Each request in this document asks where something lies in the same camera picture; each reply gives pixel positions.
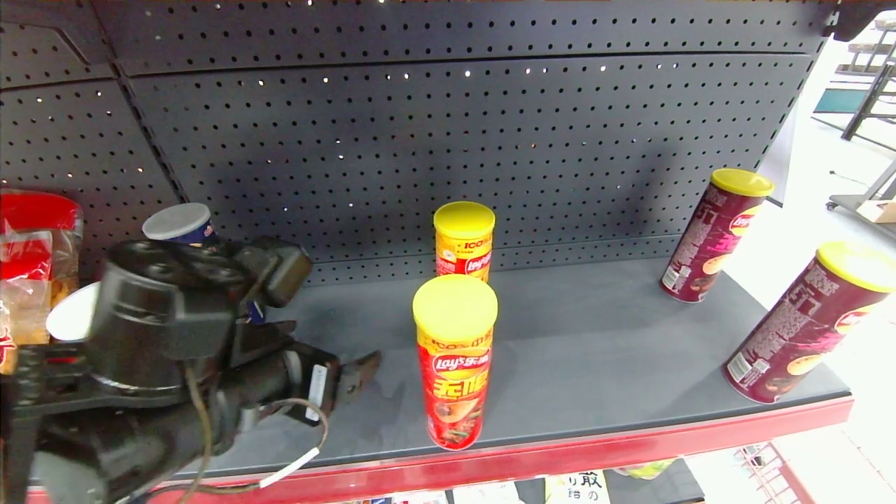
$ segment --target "perforated metal panel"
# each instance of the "perforated metal panel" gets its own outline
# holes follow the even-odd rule
[[[134,92],[223,233],[344,261],[431,254],[432,212],[455,199],[495,208],[499,248],[677,234],[713,169],[755,168],[810,62],[378,65],[145,77]]]
[[[2,185],[83,206],[83,276],[106,247],[139,238],[143,220],[177,203],[114,81],[3,91],[0,102]]]
[[[420,59],[815,54],[832,2],[99,2],[128,74]]]
[[[0,22],[2,88],[111,76],[108,64],[88,63],[59,30]]]
[[[81,0],[0,0],[0,88],[112,76],[99,21]]]

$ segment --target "potato chip can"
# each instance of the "potato chip can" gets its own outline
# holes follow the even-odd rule
[[[702,301],[774,188],[767,178],[745,169],[713,171],[659,281],[663,291],[687,303]]]
[[[482,431],[495,291],[473,276],[437,276],[417,290],[413,312],[426,431],[442,448],[467,448]]]
[[[483,204],[455,201],[433,216],[435,274],[467,274],[488,282],[495,213]]]
[[[742,395],[774,403],[893,291],[896,262],[888,256],[845,241],[825,243],[722,372]]]

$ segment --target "wire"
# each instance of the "wire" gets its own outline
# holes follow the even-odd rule
[[[208,469],[211,461],[211,420],[209,419],[209,412],[205,408],[205,403],[202,401],[202,395],[199,393],[199,385],[196,383],[196,375],[193,371],[192,363],[187,363],[184,366],[184,378],[186,379],[186,387],[190,391],[190,400],[193,402],[193,407],[196,408],[196,413],[199,415],[199,423],[202,425],[202,460],[199,462],[199,469],[196,470],[193,482],[190,483],[184,495],[180,497],[179,504],[186,504],[193,497],[200,483],[202,483],[202,477],[205,476],[205,470]]]
[[[148,492],[146,494],[146,502],[149,502],[152,498],[157,497],[162,493],[167,493],[170,491],[186,491],[186,493],[181,497],[181,500],[179,501],[180,504],[183,504],[184,502],[186,502],[186,499],[189,499],[190,497],[192,497],[192,495],[196,492],[209,493],[212,495],[233,495],[233,494],[237,494],[237,493],[244,493],[247,491],[258,490],[260,488],[268,486],[274,482],[279,481],[283,477],[295,472],[301,465],[304,465],[305,462],[307,462],[307,460],[305,460],[301,464],[298,464],[296,467],[293,467],[293,465],[295,465],[297,462],[303,461],[303,459],[306,458],[308,455],[315,456],[315,455],[317,455],[317,453],[320,452],[320,449],[323,447],[323,443],[326,442],[327,437],[330,435],[330,421],[327,418],[327,415],[320,408],[320,406],[312,403],[311,401],[308,401],[307,399],[302,399],[301,397],[290,397],[288,399],[280,399],[278,401],[274,401],[272,403],[267,404],[266,407],[274,409],[274,408],[280,408],[285,405],[301,405],[306,408],[309,408],[313,412],[317,413],[318,417],[321,420],[321,427],[323,427],[323,431],[321,432],[321,439],[320,439],[320,441],[317,442],[317,445],[314,448],[312,448],[311,451],[309,451],[308,453],[301,456],[296,462],[284,467],[277,473],[272,474],[271,476],[268,476],[267,478],[264,478],[263,480],[260,480],[258,482],[246,483],[246,484],[241,484],[241,485],[233,485],[233,486],[224,486],[224,487],[199,484],[199,481],[202,479],[202,477],[201,477],[201,474],[197,471],[196,477],[193,479],[193,482],[191,482],[191,483],[179,483],[179,484],[169,485],[169,486],[157,488],[153,491]],[[205,413],[206,419],[208,419],[208,413],[205,412],[204,406],[202,406],[202,411]],[[209,441],[209,444],[208,444],[209,450],[208,451],[211,456],[211,422],[209,422],[209,425],[210,425],[210,428],[208,429],[208,432],[210,435],[208,437],[208,441]],[[202,473],[204,474],[205,467],[203,467],[203,463],[200,463],[199,470],[202,471]]]

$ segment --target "cardboard box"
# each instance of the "cardboard box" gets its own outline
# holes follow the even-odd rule
[[[896,200],[873,199],[861,204],[858,214],[871,222],[887,224],[896,222]]]

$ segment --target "red snack bag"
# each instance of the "red snack bag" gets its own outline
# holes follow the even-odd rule
[[[47,343],[50,231],[0,237],[0,372],[12,374],[20,344]]]
[[[0,233],[48,230],[52,235],[51,306],[78,289],[83,226],[81,207],[66,197],[15,189],[0,191]]]

